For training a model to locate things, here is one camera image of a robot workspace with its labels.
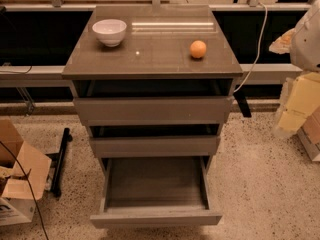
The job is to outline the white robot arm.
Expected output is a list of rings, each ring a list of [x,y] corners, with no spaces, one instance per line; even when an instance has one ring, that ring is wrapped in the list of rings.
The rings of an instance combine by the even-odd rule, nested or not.
[[[273,132],[277,137],[296,134],[320,106],[320,0],[316,0],[293,29],[277,38],[269,50],[290,55],[302,73],[287,78],[280,95]]]

